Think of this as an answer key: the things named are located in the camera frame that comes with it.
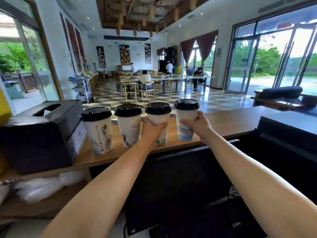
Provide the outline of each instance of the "disposable coffee cup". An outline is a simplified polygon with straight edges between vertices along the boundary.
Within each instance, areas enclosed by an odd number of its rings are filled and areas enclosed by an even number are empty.
[[[168,121],[170,118],[170,112],[172,108],[168,103],[164,102],[155,102],[149,103],[145,107],[145,112],[148,120],[154,125],[158,126],[160,123]],[[164,145],[167,142],[167,128],[164,128],[159,136],[159,139],[156,141],[156,145]]]
[[[193,140],[194,131],[188,126],[181,124],[181,119],[191,119],[196,121],[199,103],[195,99],[179,99],[175,101],[177,134],[180,140]]]
[[[137,104],[122,104],[116,107],[123,146],[130,148],[140,139],[142,107]]]
[[[111,111],[106,107],[87,108],[81,112],[93,151],[95,154],[107,153],[111,148]]]

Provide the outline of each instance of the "black plastic lid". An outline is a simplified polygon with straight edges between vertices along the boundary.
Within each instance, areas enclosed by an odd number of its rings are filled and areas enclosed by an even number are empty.
[[[195,99],[179,99],[175,101],[174,108],[178,110],[196,110],[200,105]]]
[[[135,103],[121,104],[116,107],[114,115],[118,117],[133,117],[142,113],[142,107]]]
[[[164,115],[164,114],[169,114],[172,112],[172,108],[168,103],[164,102],[155,102],[155,103],[149,103],[145,107],[145,112],[147,114],[152,114],[152,115]]]
[[[81,112],[80,119],[84,122],[94,122],[107,119],[112,116],[111,111],[107,107],[86,108]]]

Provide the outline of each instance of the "white shirt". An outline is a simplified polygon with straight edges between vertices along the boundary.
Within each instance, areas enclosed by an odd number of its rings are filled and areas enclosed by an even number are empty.
[[[145,84],[146,82],[150,82],[151,81],[151,75],[149,74],[142,74],[141,77],[139,78],[139,81],[142,84]]]
[[[173,64],[168,63],[168,64],[166,65],[166,69],[167,69],[167,72],[168,72],[168,73],[173,73]]]
[[[138,70],[134,67],[134,64],[131,64],[131,70],[132,70],[132,73],[135,73],[135,72],[138,71]]]

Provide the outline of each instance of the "black leather tissue box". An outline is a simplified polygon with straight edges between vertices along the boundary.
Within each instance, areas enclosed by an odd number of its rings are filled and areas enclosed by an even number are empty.
[[[47,101],[0,126],[0,146],[19,173],[72,166],[86,131],[80,100]]]

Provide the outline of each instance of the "bare arm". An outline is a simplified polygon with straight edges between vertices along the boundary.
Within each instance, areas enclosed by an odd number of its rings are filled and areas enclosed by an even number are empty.
[[[202,112],[182,120],[209,146],[270,238],[316,237],[317,206],[279,175],[224,140]]]
[[[107,237],[147,155],[167,125],[165,122],[154,127],[144,118],[142,138],[85,186],[52,220],[40,238]]]

